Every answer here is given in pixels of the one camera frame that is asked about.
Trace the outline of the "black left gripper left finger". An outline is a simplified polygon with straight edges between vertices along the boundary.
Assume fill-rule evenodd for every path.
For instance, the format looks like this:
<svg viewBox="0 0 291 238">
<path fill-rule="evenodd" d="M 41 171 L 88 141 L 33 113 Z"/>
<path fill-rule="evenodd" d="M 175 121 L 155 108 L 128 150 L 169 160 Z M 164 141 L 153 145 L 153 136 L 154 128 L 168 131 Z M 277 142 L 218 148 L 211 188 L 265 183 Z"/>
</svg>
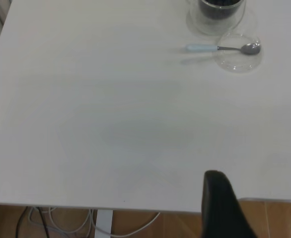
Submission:
<svg viewBox="0 0 291 238">
<path fill-rule="evenodd" d="M 255 238 L 227 176 L 206 171 L 202 196 L 203 238 Z"/>
</svg>

